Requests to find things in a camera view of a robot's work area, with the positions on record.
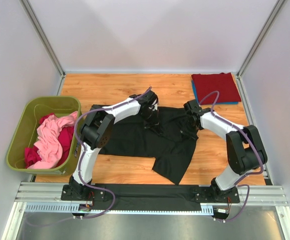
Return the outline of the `black t shirt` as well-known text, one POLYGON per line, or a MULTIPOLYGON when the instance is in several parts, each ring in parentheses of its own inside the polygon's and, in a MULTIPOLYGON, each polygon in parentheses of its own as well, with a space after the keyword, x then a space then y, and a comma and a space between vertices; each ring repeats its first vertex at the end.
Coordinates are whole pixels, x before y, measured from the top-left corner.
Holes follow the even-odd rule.
POLYGON ((178 185, 193 157, 197 139, 183 137, 180 130, 188 119, 184 108, 160 106, 160 131, 144 128, 139 115, 116 123, 102 155, 155 158, 153 171, 178 185))

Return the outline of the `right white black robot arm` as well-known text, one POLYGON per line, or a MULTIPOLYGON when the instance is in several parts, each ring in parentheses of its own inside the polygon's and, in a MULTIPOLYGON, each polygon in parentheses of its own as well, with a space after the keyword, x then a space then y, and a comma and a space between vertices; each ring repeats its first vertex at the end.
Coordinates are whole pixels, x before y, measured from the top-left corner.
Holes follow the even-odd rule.
POLYGON ((189 129, 210 130, 224 139, 227 147, 227 167, 210 186, 193 188, 196 202, 239 203, 238 183, 249 175, 262 174, 268 161, 257 127, 235 124, 210 108, 201 108, 196 100, 185 103, 184 109, 189 129))

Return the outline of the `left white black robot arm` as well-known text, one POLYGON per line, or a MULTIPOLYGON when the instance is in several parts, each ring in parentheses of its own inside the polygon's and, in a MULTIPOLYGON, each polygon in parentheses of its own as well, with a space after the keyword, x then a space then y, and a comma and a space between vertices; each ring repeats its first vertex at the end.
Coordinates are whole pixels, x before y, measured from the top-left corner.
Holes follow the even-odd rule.
POLYGON ((86 200, 92 188, 92 170, 100 150, 109 142, 113 127, 119 121, 140 114, 150 127, 158 123, 158 97, 148 88, 143 94, 134 94, 114 105, 100 107, 93 105, 75 137, 81 145, 76 170, 64 193, 78 200, 86 200))

